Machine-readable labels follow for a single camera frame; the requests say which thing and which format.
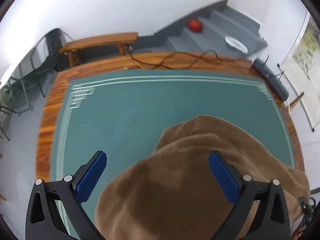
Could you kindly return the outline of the wooden stick by wall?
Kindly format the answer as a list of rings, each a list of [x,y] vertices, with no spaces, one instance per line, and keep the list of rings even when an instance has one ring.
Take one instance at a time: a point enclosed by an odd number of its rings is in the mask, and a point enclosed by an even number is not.
[[[295,98],[295,100],[293,100],[291,103],[289,103],[289,105],[287,106],[287,110],[291,110],[293,109],[302,99],[302,97],[304,96],[304,92],[300,93],[299,96],[297,96]]]

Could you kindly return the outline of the landscape scroll painting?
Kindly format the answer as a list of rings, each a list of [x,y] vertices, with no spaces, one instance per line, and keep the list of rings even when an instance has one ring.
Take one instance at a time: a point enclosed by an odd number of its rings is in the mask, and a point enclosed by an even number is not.
[[[312,16],[280,66],[314,131],[319,126],[319,28]]]

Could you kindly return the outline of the wooden bench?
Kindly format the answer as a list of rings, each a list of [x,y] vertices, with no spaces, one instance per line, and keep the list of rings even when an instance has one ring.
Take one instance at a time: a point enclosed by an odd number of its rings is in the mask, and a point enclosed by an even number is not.
[[[120,56],[130,53],[130,44],[138,38],[137,32],[115,33],[107,35],[92,36],[66,43],[59,49],[60,54],[67,54],[71,68],[80,65],[78,51],[92,47],[116,45]]]

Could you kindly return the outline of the black power strip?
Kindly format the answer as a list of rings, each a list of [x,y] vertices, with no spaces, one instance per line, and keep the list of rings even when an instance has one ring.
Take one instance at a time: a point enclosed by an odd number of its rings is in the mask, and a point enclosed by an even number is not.
[[[275,74],[272,73],[270,68],[261,61],[261,59],[255,59],[252,62],[252,66],[268,81],[273,90],[278,94],[282,101],[286,101],[289,98],[287,89],[283,86],[281,81]]]

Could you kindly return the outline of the green table mat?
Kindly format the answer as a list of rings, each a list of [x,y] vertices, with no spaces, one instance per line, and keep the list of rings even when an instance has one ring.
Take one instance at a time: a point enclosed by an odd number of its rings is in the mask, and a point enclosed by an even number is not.
[[[71,220],[72,208],[95,220],[95,208],[105,187],[149,157],[166,128],[198,115],[234,124],[259,140],[279,161],[295,168],[285,122],[262,79],[196,70],[138,69],[77,79],[68,85],[60,109],[51,180],[74,194],[74,174],[97,151],[106,153],[107,166],[87,202],[78,204],[74,195],[72,204],[65,200],[59,203],[68,234],[84,237],[84,228]],[[232,203],[221,225],[225,228],[221,238],[256,239],[258,235],[251,228],[255,214],[261,212],[265,212],[262,226],[266,235],[282,226],[284,238],[289,238],[289,211],[280,181],[241,176],[244,187],[240,200],[237,205]],[[220,233],[220,227],[214,235]]]

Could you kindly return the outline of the white object on stairs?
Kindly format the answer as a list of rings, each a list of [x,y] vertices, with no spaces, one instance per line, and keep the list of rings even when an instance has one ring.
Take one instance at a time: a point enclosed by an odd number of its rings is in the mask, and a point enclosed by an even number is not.
[[[236,38],[233,38],[231,36],[226,35],[225,36],[225,42],[232,48],[242,52],[243,54],[247,55],[248,54],[248,49],[247,47],[237,40]]]

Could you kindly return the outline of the brown fleece garment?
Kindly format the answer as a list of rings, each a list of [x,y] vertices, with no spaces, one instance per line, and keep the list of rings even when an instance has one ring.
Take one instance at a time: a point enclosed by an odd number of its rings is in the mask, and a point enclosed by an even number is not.
[[[310,197],[305,173],[274,157],[246,131],[211,115],[166,128],[153,153],[123,171],[101,193],[95,224],[105,239],[210,239],[232,209],[208,158],[219,151],[241,174],[280,181],[295,222]]]

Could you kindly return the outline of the red ball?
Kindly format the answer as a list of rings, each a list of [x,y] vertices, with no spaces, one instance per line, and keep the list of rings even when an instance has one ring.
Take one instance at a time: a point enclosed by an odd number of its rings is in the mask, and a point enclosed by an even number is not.
[[[202,31],[203,25],[198,19],[192,18],[188,22],[188,28],[189,28],[189,30],[191,30],[193,32],[199,33]]]

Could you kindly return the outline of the glass top side table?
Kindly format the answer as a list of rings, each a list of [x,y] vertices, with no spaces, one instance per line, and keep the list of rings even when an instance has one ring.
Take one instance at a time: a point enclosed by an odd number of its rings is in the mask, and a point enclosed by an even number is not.
[[[18,116],[23,112],[33,111],[33,106],[27,92],[32,89],[34,85],[32,73],[23,75],[21,63],[19,63],[3,87],[4,91],[9,94],[9,101],[14,109],[9,107],[5,107],[5,109],[16,113]]]

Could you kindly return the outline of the black metal chair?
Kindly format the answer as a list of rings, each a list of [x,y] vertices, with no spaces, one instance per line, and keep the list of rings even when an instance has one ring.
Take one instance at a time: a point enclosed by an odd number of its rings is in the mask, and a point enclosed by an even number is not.
[[[44,75],[47,75],[49,72],[55,71],[58,73],[62,70],[63,53],[59,53],[59,50],[65,44],[64,36],[70,37],[60,28],[55,28],[46,33],[31,50],[30,63],[33,70],[32,74],[43,97],[46,96],[46,93],[40,84],[40,78]],[[38,45],[40,45],[43,40],[45,40],[48,55],[45,57],[44,61],[40,63],[38,67],[36,67],[33,61],[33,55],[35,54]]]

